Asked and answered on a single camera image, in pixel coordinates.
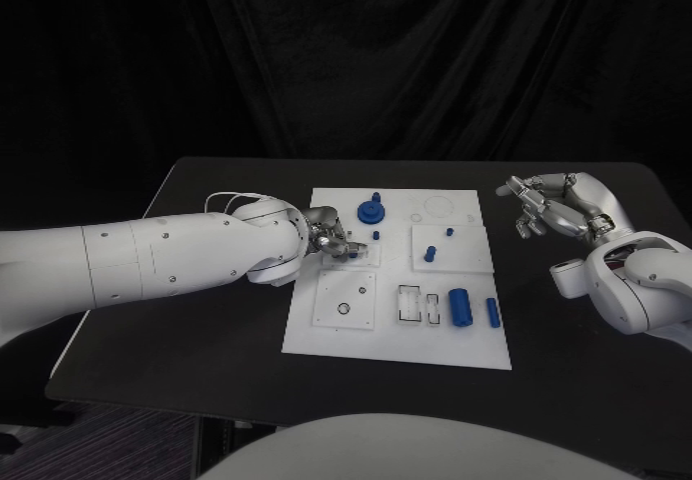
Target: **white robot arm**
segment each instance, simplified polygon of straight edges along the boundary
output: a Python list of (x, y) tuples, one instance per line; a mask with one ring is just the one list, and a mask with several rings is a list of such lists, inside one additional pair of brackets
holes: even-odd
[(233, 212), (0, 232), (0, 346), (62, 316), (232, 283), (284, 285), (303, 257), (359, 253), (331, 207), (262, 198)]
[(610, 325), (624, 334), (692, 319), (692, 251), (653, 232), (636, 232), (605, 185), (587, 173), (510, 177), (497, 195), (522, 200), (522, 238), (553, 230), (592, 249), (587, 260), (551, 267), (565, 298), (589, 295)]

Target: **robotic hand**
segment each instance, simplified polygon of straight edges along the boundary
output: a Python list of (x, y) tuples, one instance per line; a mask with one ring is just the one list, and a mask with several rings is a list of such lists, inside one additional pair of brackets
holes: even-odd
[(0, 346), (70, 313), (194, 292), (243, 274), (281, 286), (305, 255), (365, 251), (347, 242), (331, 207), (301, 212), (271, 197), (236, 196), (258, 201), (232, 215), (0, 232)]
[(522, 238), (543, 235), (546, 224), (592, 249), (585, 261), (551, 267), (565, 298), (588, 294), (624, 334), (692, 319), (692, 251), (657, 233), (636, 232), (615, 196), (588, 173), (510, 177), (496, 193), (522, 200)]

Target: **table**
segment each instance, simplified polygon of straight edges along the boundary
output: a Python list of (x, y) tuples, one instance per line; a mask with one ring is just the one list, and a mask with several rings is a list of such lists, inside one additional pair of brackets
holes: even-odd
[(102, 402), (291, 425), (366, 412), (450, 418), (519, 433), (605, 462), (692, 472), (692, 354), (621, 335), (588, 298), (564, 299), (551, 265), (587, 251), (553, 231), (522, 241), (510, 175), (589, 172), (641, 230), (692, 245), (651, 171), (627, 163), (476, 163), (183, 158), (147, 216), (196, 213), (216, 191), (307, 206), (313, 187), (478, 191), (512, 371), (281, 353), (292, 284), (233, 284), (91, 312), (46, 388)]

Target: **cable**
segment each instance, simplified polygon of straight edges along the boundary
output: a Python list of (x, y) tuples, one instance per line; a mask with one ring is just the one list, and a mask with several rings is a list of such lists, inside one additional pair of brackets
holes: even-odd
[(256, 198), (259, 200), (274, 200), (274, 197), (269, 197), (268, 195), (259, 195), (258, 193), (241, 193), (241, 192), (216, 192), (212, 193), (205, 200), (205, 213), (209, 212), (209, 200), (212, 197), (216, 197), (218, 195), (235, 195), (235, 197), (231, 199), (231, 201), (226, 204), (226, 208), (223, 210), (223, 213), (228, 210), (228, 207), (231, 206), (231, 202), (238, 198), (238, 197), (248, 197), (248, 198)]

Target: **black backdrop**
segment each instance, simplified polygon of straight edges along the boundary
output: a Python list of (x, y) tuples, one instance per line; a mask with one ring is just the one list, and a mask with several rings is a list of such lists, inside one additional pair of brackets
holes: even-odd
[(0, 229), (138, 217), (184, 155), (640, 161), (689, 218), (686, 0), (16, 0), (1, 18)]

